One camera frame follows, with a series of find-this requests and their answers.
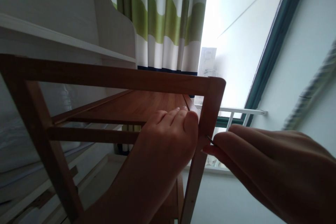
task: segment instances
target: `white shelf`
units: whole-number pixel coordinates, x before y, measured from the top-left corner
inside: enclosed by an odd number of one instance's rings
[[[111,57],[111,60],[115,59],[136,63],[136,59],[134,58],[113,52],[103,47],[70,37],[22,19],[6,15],[4,13],[0,13],[0,27],[98,53]]]

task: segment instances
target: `wooden slat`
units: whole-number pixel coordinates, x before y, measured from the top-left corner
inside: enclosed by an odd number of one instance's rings
[[[134,144],[139,135],[139,132],[66,127],[50,127],[47,132],[50,140],[53,141],[103,142],[111,144]]]
[[[204,96],[203,108],[198,125],[198,144],[194,157],[191,161],[187,189],[185,192],[184,204],[182,209],[181,223],[189,224],[193,216],[198,190],[200,188],[205,161],[207,155],[201,150],[209,141],[206,135],[212,137],[216,125],[217,115],[221,106],[222,97],[225,89],[225,80],[221,78],[209,77],[209,89]]]
[[[178,222],[181,221],[183,208],[184,194],[183,194],[183,178],[182,173],[177,176],[177,208],[178,208]]]
[[[106,114],[103,112],[85,111],[69,118],[70,121],[79,121],[84,123],[106,123],[106,124],[132,124],[144,125],[148,116],[141,114]]]
[[[1,55],[5,64],[7,57]],[[15,57],[16,71],[31,81],[204,96],[209,78],[174,73]]]
[[[184,100],[188,106],[188,109],[190,111],[194,111],[196,112],[196,114],[198,115],[198,118],[200,118],[201,112],[196,108],[195,104],[193,103],[193,101],[190,99],[189,95],[185,94],[183,95]]]
[[[46,129],[52,125],[52,120],[42,92],[37,82],[27,82],[20,78],[14,59],[6,57],[5,64],[0,64],[2,77],[61,203],[69,218],[74,221],[84,210],[60,143],[49,141]]]
[[[97,106],[100,106],[106,102],[109,102],[109,101],[112,101],[114,99],[117,99],[125,94],[128,94],[132,92],[132,90],[126,90],[124,92],[121,92],[121,93],[118,93],[118,94],[115,94],[115,95],[112,95],[112,96],[109,96],[109,97],[106,97],[104,99],[101,99],[101,100],[98,100],[98,101],[95,101],[95,102],[92,102],[92,103],[89,103],[89,104],[86,104],[84,106],[81,106],[81,107],[78,107],[78,108],[75,108],[73,110],[70,110],[70,111],[67,111],[67,112],[64,112],[62,114],[58,114],[58,115],[55,115],[52,117],[52,121],[54,124],[59,124],[61,122],[64,122],[66,121],[69,117],[71,116],[74,116],[80,112],[84,112],[84,111],[87,111],[89,109],[92,109],[92,108],[95,108]]]

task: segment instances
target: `window frame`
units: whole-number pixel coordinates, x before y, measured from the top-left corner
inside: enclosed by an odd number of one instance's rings
[[[281,47],[284,43],[290,23],[295,14],[300,0],[281,0],[277,13],[272,23],[264,51],[257,72],[245,103],[245,109],[257,109],[267,81],[272,73],[275,62],[279,56]],[[246,115],[241,118],[233,118],[232,124],[243,125]],[[252,123],[253,115],[247,121],[247,127]],[[217,117],[216,127],[226,128],[229,117]]]

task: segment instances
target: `finger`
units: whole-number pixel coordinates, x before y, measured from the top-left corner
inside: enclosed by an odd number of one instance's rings
[[[167,111],[163,110],[158,110],[154,114],[150,116],[150,118],[147,120],[146,124],[143,126],[145,127],[146,125],[150,124],[158,124],[161,122],[162,118],[167,114]]]
[[[274,159],[278,156],[277,147],[279,147],[279,143],[269,135],[238,124],[232,125],[229,128],[229,132],[241,137],[270,158]]]
[[[213,141],[253,182],[263,183],[274,170],[272,159],[232,132],[218,133]]]
[[[198,115],[194,111],[189,111],[183,123],[184,132],[190,134],[195,141],[198,137]]]
[[[172,127],[182,127],[183,128],[183,122],[186,117],[186,114],[188,112],[188,109],[186,106],[183,106],[181,110],[176,114],[174,121],[172,122]]]
[[[203,152],[208,155],[215,156],[222,162],[245,186],[245,188],[255,197],[261,204],[271,210],[274,214],[281,218],[280,212],[268,200],[268,198],[260,191],[260,189],[251,181],[251,179],[229,158],[226,153],[219,147],[214,145],[206,145],[203,147]]]
[[[174,120],[174,117],[176,116],[176,114],[180,111],[180,108],[177,107],[176,109],[169,111],[164,118],[161,120],[160,124],[163,125],[168,125],[170,126]]]

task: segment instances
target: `wooden shelf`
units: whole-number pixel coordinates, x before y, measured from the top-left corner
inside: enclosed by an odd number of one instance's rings
[[[24,34],[32,35],[32,36],[39,37],[42,39],[51,40],[51,41],[65,44],[68,46],[73,46],[73,47],[77,47],[77,48],[84,49],[87,51],[91,51],[96,54],[100,54],[100,57],[103,59],[122,60],[122,61],[136,63],[135,58],[125,56],[123,54],[105,49],[98,45],[94,45],[94,44],[79,40],[77,38],[70,37],[68,35],[56,32],[54,30],[50,30],[48,28],[24,21],[22,19],[18,19],[16,17],[6,15],[3,13],[0,13],[0,27],[14,30],[17,32],[21,32]]]
[[[171,111],[183,106],[188,107],[183,94],[131,91],[90,110],[73,115],[68,120],[144,125],[155,111]]]

